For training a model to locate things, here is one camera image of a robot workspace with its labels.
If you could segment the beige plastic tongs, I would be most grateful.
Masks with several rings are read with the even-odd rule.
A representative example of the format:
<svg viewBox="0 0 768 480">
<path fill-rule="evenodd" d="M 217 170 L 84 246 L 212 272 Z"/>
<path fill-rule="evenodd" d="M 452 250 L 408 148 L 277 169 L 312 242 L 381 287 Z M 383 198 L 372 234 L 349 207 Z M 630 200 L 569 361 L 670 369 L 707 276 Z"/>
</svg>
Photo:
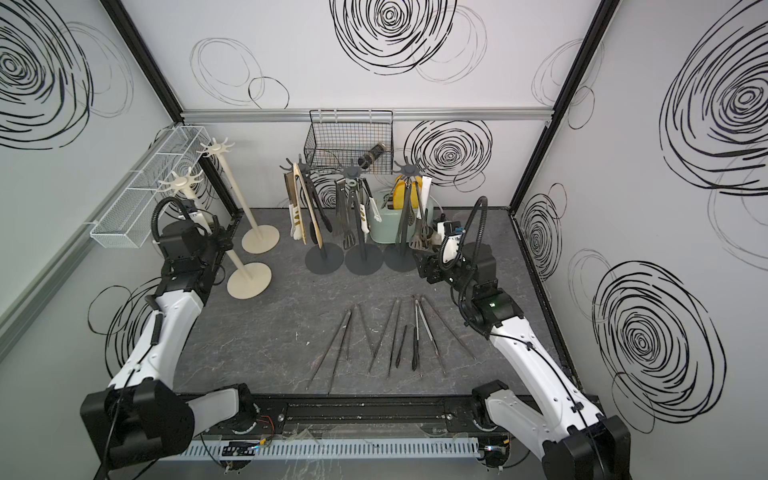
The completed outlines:
<svg viewBox="0 0 768 480">
<path fill-rule="evenodd" d="M 315 242 L 320 249 L 323 249 L 324 242 L 323 242 L 323 237 L 320 231 L 319 222 L 315 215 L 315 209 L 313 206 L 312 198 L 309 194 L 307 184 L 304 179 L 304 175 L 298 163 L 293 164 L 293 176 L 294 176 L 294 182 L 297 184 L 297 193 L 299 194 L 300 198 L 304 199 L 306 208 L 309 212 L 313 232 L 315 235 Z"/>
</svg>

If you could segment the steel slotted tongs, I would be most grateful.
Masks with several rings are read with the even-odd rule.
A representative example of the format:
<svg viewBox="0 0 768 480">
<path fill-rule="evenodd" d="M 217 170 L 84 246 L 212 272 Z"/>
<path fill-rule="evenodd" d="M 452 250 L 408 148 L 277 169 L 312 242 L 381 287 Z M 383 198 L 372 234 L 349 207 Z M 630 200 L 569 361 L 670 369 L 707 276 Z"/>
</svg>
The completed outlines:
<svg viewBox="0 0 768 480">
<path fill-rule="evenodd" d="M 364 245 L 367 241 L 367 217 L 364 205 L 364 199 L 362 196 L 362 183 L 360 180 L 350 180 L 350 194 L 353 201 L 353 208 L 355 210 L 355 220 L 358 230 L 359 244 Z"/>
</svg>

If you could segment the grey utensil rack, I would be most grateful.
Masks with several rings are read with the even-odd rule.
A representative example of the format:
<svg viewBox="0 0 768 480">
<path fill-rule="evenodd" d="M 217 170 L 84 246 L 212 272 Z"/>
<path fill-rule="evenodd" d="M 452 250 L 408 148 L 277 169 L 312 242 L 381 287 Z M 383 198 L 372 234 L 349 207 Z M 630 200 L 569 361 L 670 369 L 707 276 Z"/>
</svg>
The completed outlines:
<svg viewBox="0 0 768 480">
<path fill-rule="evenodd" d="M 287 162 L 289 164 L 288 167 L 284 168 L 284 174 L 286 172 L 293 174 L 293 164 L 298 163 L 299 167 L 304 175 L 305 182 L 307 184 L 307 188 L 310 194 L 310 190 L 308 187 L 307 177 L 310 176 L 310 166 L 306 164 L 301 158 L 299 158 L 296 162 L 293 162 L 289 159 L 287 159 Z M 322 234 L 322 228 L 326 227 L 324 226 L 318 209 L 314 206 L 315 209 L 315 215 L 317 217 L 317 220 L 319 222 L 320 231 L 323 237 L 324 247 L 323 249 L 320 249 L 316 242 L 315 242 L 315 235 L 313 232 L 310 215 L 306 208 L 306 204 L 304 202 L 303 198 L 299 197 L 299 194 L 297 193 L 297 184 L 295 183 L 295 189 L 296 194 L 298 197 L 298 206 L 300 209 L 300 220 L 303 227 L 303 239 L 301 240 L 305 245 L 308 244 L 308 241 L 311 240 L 314 245 L 310 248 L 310 250 L 307 252 L 305 256 L 305 266 L 306 268 L 314 274 L 317 275 L 327 275 L 331 274 L 335 271 L 337 271 L 342 263 L 344 262 L 344 253 L 341 249 L 341 247 L 333 242 L 326 241 L 324 239 L 324 236 Z"/>
<path fill-rule="evenodd" d="M 412 186 L 420 170 L 413 164 L 405 164 L 400 171 L 404 179 L 404 195 L 396 242 L 384 250 L 384 263 L 396 272 L 410 272 L 416 268 L 411 248 L 408 246 L 408 227 L 412 208 Z"/>
<path fill-rule="evenodd" d="M 366 276 L 371 275 L 375 272 L 377 272 L 381 266 L 383 265 L 383 252 L 381 249 L 376 246 L 375 244 L 371 244 L 368 242 L 368 236 L 369 236 L 369 226 L 368 226 L 368 205 L 367 205 L 367 195 L 363 187 L 362 182 L 362 169 L 358 166 L 347 166 L 343 168 L 343 179 L 346 181 L 346 190 L 347 195 L 350 203 L 350 213 L 349 213 L 349 223 L 352 229 L 352 232 L 355 234 L 356 238 L 356 244 L 354 247 L 352 247 L 349 250 L 345 250 L 345 265 L 347 269 L 355 274 L 360 276 Z M 367 217 L 367 241 L 364 245 L 359 244 L 359 237 L 358 237 L 358 230 L 355 220 L 355 210 L 353 208 L 353 201 L 350 194 L 350 186 L 349 181 L 350 180 L 360 180 L 362 183 L 362 196 L 364 199 L 364 205 L 366 210 L 366 217 Z"/>
</svg>

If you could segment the plain steel serving tongs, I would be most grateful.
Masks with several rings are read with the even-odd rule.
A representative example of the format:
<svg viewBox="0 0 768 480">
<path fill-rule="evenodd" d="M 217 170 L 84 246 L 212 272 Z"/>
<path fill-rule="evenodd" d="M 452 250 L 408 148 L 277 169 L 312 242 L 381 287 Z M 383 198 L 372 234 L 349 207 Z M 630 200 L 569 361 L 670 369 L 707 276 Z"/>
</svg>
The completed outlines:
<svg viewBox="0 0 768 480">
<path fill-rule="evenodd" d="M 407 244 L 409 242 L 408 240 L 408 227 L 409 222 L 411 219 L 411 216 L 413 214 L 413 207 L 411 205 L 411 188 L 414 186 L 414 181 L 412 179 L 406 180 L 406 189 L 405 189 L 405 203 L 403 205 L 403 208 L 401 209 L 401 215 L 400 215 L 400 223 L 398 227 L 398 234 L 397 234 L 397 243 L 399 250 L 403 252 Z"/>
</svg>

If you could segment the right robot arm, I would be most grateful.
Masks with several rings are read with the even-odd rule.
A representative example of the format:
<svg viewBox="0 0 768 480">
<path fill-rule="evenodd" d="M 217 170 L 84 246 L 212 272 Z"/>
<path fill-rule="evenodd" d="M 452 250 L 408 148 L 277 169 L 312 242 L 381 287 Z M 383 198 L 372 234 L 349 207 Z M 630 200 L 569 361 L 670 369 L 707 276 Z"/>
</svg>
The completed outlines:
<svg viewBox="0 0 768 480">
<path fill-rule="evenodd" d="M 526 386 L 526 403 L 502 382 L 474 390 L 478 423 L 500 427 L 542 464 L 549 479 L 630 478 L 631 434 L 606 416 L 560 368 L 516 301 L 498 285 L 496 260 L 483 241 L 488 201 L 479 197 L 461 228 L 447 228 L 441 249 L 418 259 L 420 277 L 445 282 L 464 324 L 497 349 Z M 452 255 L 445 255 L 453 238 Z"/>
</svg>

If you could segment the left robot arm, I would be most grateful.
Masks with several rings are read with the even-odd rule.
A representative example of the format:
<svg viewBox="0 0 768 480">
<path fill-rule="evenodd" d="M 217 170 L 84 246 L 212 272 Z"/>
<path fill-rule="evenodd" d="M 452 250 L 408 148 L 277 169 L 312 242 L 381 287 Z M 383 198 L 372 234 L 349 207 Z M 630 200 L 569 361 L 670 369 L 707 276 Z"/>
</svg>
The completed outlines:
<svg viewBox="0 0 768 480">
<path fill-rule="evenodd" d="M 173 390 L 178 360 L 230 239 L 218 226 L 207 231 L 195 222 L 187 203 L 174 196 L 154 207 L 150 231 L 164 263 L 157 290 L 146 298 L 147 325 L 107 388 L 87 395 L 80 407 L 98 457 L 98 479 L 180 454 L 195 436 L 242 409 L 238 386 L 191 400 Z"/>
</svg>

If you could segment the large steel tongs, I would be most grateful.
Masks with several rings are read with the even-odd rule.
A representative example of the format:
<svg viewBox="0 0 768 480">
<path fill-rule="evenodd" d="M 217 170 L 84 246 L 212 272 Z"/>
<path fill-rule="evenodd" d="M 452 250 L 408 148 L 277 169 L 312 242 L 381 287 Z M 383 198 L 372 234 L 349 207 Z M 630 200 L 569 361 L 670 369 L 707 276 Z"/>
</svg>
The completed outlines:
<svg viewBox="0 0 768 480">
<path fill-rule="evenodd" d="M 335 212 L 336 219 L 340 228 L 338 236 L 342 240 L 343 249 L 349 250 L 355 246 L 356 238 L 349 223 L 350 203 L 346 190 L 346 181 L 344 179 L 340 179 L 335 182 L 335 193 Z"/>
</svg>

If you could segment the black steel tongs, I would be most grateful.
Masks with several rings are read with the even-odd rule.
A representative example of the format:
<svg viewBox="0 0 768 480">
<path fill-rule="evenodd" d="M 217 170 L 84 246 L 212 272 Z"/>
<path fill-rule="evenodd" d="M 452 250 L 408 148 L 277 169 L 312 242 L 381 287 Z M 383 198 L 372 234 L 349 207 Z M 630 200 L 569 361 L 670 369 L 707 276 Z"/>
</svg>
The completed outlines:
<svg viewBox="0 0 768 480">
<path fill-rule="evenodd" d="M 333 232 L 333 225 L 332 225 L 332 222 L 330 221 L 329 217 L 326 215 L 326 212 L 324 210 L 324 206 L 323 206 L 322 200 L 321 200 L 321 198 L 319 196 L 319 193 L 318 193 L 318 191 L 316 189 L 315 182 L 314 182 L 314 180 L 310 176 L 307 177 L 307 182 L 308 182 L 308 187 L 309 187 L 309 190 L 310 190 L 310 197 L 311 197 L 311 199 L 312 199 L 312 201 L 314 203 L 314 206 L 318 209 L 320 218 L 321 218 L 324 226 L 326 227 L 326 230 L 328 232 L 332 233 Z"/>
</svg>

